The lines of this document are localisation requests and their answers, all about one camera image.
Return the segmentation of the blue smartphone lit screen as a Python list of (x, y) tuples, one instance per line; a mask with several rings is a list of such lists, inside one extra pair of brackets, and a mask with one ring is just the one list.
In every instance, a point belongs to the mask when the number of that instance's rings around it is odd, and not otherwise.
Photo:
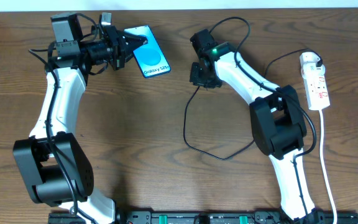
[(144, 78), (152, 78), (171, 72), (152, 29), (149, 26), (128, 28), (125, 32), (147, 38), (147, 43), (134, 50), (134, 57)]

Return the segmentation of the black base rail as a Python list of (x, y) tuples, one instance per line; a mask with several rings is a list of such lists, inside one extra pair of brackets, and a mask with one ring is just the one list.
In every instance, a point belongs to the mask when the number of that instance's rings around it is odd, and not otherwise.
[[(50, 213), (48, 224), (57, 223), (102, 223), (77, 217), (70, 217), (67, 213)], [(112, 223), (127, 224), (275, 224), (275, 223), (333, 223), (333, 215), (328, 212), (314, 211), (309, 221), (290, 221), (281, 212), (274, 211), (256, 211), (254, 213), (157, 213), (150, 211), (132, 211), (117, 214)], [(338, 213), (337, 223), (340, 224), (358, 224), (358, 213)]]

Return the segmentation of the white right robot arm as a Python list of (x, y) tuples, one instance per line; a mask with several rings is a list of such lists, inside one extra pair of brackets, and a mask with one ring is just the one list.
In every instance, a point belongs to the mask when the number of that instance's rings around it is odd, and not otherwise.
[(197, 87), (230, 85), (249, 105), (252, 137), (269, 157), (280, 187), (281, 211), (289, 223), (319, 223), (308, 192), (302, 157), (310, 117), (296, 90), (269, 82), (228, 42), (219, 44), (210, 31), (195, 33), (190, 42), (198, 56), (190, 81)]

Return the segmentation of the white power strip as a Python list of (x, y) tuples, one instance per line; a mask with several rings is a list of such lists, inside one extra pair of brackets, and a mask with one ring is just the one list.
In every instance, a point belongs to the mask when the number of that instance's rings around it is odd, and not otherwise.
[(314, 52), (303, 52), (300, 55), (300, 65), (308, 108), (312, 111), (319, 111), (329, 107), (326, 69), (322, 58)]

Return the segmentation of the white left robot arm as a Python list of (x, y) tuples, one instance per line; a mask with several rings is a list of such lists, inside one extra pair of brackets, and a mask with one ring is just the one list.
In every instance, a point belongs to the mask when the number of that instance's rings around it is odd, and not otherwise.
[(86, 223), (125, 223), (126, 214), (94, 186), (93, 168), (75, 137), (78, 108), (92, 67), (118, 70), (134, 50), (148, 43), (143, 34), (96, 25), (57, 31), (42, 60), (47, 90), (39, 118), (13, 156), (30, 199), (68, 210)]

